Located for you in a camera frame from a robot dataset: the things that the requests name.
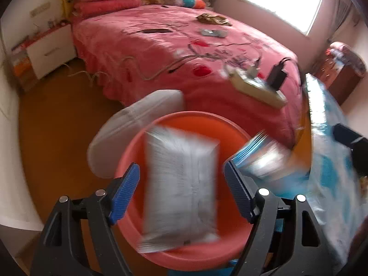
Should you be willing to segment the silver foil snack bag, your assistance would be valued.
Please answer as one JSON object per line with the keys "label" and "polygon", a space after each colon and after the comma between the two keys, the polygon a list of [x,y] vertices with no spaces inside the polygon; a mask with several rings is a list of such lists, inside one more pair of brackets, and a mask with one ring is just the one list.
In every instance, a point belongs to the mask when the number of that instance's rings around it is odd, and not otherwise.
{"label": "silver foil snack bag", "polygon": [[220,142],[167,126],[151,128],[145,139],[148,173],[139,253],[217,241]]}

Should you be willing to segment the orange plastic basin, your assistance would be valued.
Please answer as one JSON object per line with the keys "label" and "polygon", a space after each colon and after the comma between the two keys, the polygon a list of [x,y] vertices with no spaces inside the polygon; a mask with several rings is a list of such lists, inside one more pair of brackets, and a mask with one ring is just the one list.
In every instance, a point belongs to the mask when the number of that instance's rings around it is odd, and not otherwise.
{"label": "orange plastic basin", "polygon": [[117,168],[135,168],[137,191],[118,228],[141,256],[194,272],[237,257],[236,275],[266,275],[278,202],[242,176],[248,135],[205,112],[178,112],[140,130]]}

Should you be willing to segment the blue checkered tablecloth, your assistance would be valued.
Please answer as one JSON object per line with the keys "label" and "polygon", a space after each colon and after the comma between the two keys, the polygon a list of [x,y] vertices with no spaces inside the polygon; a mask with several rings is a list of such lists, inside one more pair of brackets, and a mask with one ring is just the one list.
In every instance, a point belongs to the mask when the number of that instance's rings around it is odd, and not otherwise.
{"label": "blue checkered tablecloth", "polygon": [[253,176],[257,185],[283,198],[304,194],[328,241],[332,271],[338,273],[348,261],[351,242],[367,216],[367,198],[360,191],[359,175],[348,147],[334,139],[332,129],[347,124],[340,106],[317,78],[307,75],[311,126],[311,168],[307,173],[288,172],[283,180],[271,180],[273,164],[281,162],[276,151],[256,164],[256,152],[274,141],[261,132],[231,158],[236,167]]}

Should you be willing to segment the brown wooden cabinet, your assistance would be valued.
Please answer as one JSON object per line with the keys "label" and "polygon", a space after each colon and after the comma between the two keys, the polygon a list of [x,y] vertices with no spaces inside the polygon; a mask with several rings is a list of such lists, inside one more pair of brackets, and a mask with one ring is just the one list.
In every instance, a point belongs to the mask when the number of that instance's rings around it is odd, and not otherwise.
{"label": "brown wooden cabinet", "polygon": [[318,78],[342,105],[363,79],[351,66],[338,61],[329,51],[329,48],[317,61],[311,74]]}

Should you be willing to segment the folded blanket on cabinet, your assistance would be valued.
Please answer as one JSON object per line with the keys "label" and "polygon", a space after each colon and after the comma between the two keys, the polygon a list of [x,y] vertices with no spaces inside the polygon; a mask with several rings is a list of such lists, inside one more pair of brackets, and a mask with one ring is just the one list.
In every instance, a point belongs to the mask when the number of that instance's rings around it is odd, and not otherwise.
{"label": "folded blanket on cabinet", "polygon": [[366,76],[367,67],[363,59],[343,42],[333,42],[329,46],[330,53],[343,64],[351,66],[362,78]]}

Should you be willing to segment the beige power strip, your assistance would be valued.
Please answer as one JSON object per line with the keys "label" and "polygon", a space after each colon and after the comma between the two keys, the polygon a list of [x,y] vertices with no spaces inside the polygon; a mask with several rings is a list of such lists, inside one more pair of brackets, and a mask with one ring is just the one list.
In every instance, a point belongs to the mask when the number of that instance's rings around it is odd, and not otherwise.
{"label": "beige power strip", "polygon": [[287,98],[280,90],[275,91],[258,77],[250,77],[245,70],[226,65],[225,71],[231,85],[242,94],[276,109],[281,109],[288,103]]}

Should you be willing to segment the black power adapter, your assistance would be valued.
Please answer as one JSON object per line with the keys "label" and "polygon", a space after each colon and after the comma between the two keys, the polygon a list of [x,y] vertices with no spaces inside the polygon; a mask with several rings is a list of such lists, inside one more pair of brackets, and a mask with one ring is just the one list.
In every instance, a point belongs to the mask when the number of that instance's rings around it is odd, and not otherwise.
{"label": "black power adapter", "polygon": [[266,79],[266,84],[268,87],[274,91],[278,91],[282,84],[284,83],[287,73],[284,71],[285,63],[290,61],[291,58],[285,57],[281,59],[276,65],[274,65]]}

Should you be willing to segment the white usb charger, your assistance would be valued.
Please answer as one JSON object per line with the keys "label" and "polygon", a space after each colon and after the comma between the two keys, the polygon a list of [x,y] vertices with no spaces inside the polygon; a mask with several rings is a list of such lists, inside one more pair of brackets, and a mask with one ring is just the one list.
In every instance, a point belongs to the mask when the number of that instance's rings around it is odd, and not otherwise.
{"label": "white usb charger", "polygon": [[248,70],[246,71],[248,77],[250,78],[256,78],[258,76],[258,69],[261,62],[261,57],[259,57],[252,66],[248,67]]}

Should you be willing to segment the grey curtain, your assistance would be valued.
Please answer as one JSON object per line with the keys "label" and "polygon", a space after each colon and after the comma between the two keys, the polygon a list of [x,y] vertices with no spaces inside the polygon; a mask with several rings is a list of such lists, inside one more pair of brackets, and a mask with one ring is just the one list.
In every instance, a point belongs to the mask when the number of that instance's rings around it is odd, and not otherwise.
{"label": "grey curtain", "polygon": [[328,42],[332,43],[349,27],[354,14],[354,5],[351,0],[335,0],[335,7]]}

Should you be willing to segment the pink bed cover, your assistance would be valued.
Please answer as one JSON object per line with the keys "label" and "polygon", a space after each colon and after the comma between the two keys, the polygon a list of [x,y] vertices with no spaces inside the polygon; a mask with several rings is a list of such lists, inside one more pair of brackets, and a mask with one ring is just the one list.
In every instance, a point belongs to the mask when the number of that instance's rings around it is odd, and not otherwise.
{"label": "pink bed cover", "polygon": [[[74,44],[111,100],[128,106],[156,90],[180,90],[188,110],[225,117],[249,135],[264,130],[293,146],[302,109],[297,56],[235,19],[224,38],[203,36],[199,15],[197,9],[159,5],[111,12],[73,23]],[[281,109],[239,92],[226,72],[227,66],[247,69],[259,62],[259,76],[267,78],[282,59],[287,103]]]}

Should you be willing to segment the small silver wrapper on bed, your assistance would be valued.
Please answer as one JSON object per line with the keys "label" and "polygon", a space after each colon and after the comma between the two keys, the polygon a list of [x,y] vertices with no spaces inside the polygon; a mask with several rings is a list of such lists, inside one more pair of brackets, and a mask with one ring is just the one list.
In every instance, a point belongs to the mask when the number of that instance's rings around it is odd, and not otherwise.
{"label": "small silver wrapper on bed", "polygon": [[209,29],[201,29],[200,34],[206,37],[215,37],[215,38],[226,38],[228,33],[223,30],[209,30]]}

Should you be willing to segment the olive crumpled cloth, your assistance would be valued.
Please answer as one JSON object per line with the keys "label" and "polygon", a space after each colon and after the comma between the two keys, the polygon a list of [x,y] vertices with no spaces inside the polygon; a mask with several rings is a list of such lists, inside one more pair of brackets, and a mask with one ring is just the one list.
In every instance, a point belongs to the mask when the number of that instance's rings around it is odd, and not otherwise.
{"label": "olive crumpled cloth", "polygon": [[202,24],[217,26],[232,26],[232,23],[223,16],[203,13],[196,17],[196,20]]}

